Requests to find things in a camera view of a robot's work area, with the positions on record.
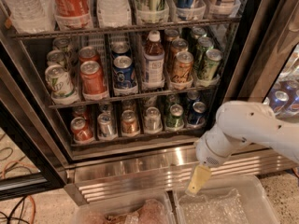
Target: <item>bottle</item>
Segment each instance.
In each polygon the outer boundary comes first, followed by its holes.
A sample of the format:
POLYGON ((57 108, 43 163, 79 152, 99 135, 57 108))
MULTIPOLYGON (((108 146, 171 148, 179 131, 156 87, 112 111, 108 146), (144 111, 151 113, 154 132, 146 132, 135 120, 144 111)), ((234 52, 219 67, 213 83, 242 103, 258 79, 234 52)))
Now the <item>bottle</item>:
POLYGON ((143 82, 155 83, 163 80, 164 48, 159 31, 150 31, 143 49, 143 82))

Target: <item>bottle cap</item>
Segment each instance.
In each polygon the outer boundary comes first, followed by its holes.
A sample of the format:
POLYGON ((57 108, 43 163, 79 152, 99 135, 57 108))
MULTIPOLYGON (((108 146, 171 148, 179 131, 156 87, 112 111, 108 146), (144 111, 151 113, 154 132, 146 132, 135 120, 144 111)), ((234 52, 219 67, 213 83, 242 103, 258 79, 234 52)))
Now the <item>bottle cap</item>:
POLYGON ((153 42, 160 41, 159 31, 150 31, 149 32, 149 40, 153 41, 153 42))

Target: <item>beverage cooler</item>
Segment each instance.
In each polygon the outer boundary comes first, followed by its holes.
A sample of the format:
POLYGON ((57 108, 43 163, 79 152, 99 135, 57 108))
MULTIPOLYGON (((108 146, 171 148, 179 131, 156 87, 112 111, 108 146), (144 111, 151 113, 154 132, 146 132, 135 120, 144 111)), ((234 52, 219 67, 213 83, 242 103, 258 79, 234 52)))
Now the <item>beverage cooler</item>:
MULTIPOLYGON (((38 178, 78 205, 171 190, 223 102, 268 97, 296 118, 298 0, 1 1, 1 128, 37 168, 19 195, 38 178)), ((212 174, 294 166, 252 144, 212 174)), ((22 185, 0 187, 5 199, 22 185)))

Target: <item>speckled floor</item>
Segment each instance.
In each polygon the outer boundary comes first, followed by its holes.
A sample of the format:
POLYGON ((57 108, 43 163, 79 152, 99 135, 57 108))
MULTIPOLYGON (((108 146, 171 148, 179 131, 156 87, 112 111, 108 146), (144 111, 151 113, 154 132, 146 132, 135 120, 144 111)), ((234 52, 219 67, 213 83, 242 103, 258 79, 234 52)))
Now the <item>speckled floor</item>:
MULTIPOLYGON (((281 224, 299 223, 299 182, 287 172, 260 175, 261 183, 278 214, 281 224)), ((48 191, 33 196, 36 202, 37 224, 70 224, 78 207, 63 189, 48 191)), ((0 211, 7 215, 19 199, 0 202, 0 211)), ((32 206, 27 201, 23 218, 29 220, 32 206)))

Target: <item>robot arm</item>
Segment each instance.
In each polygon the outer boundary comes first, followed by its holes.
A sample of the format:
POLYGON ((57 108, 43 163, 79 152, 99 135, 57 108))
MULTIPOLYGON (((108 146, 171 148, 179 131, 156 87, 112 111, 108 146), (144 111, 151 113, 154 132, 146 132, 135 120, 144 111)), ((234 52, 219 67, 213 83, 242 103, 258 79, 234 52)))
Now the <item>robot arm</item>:
POLYGON ((268 105, 232 101, 217 111, 213 128, 194 142, 196 157, 208 167, 223 165, 251 143, 273 148, 299 163, 299 125, 275 118, 268 105))

